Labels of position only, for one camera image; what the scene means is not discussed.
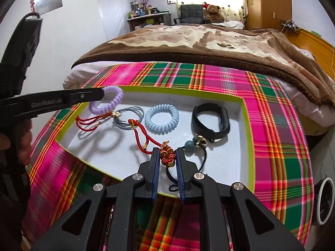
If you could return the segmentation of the person's left hand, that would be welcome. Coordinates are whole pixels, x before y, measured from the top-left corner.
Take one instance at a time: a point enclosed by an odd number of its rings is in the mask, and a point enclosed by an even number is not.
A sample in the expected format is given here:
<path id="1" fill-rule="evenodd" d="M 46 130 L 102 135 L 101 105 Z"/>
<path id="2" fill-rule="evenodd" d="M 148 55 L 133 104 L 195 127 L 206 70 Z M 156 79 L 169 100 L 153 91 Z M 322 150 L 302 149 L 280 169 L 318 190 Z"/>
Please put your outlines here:
<path id="1" fill-rule="evenodd" d="M 24 166 L 27 166 L 31 161 L 31 152 L 32 152 L 31 129 L 32 129 L 32 121 L 27 120 L 23 128 L 23 134 L 20 139 L 20 146 L 18 151 L 19 162 L 22 163 Z M 1 151 L 9 149 L 11 146 L 10 140 L 3 133 L 1 133 L 0 145 L 1 145 Z"/>

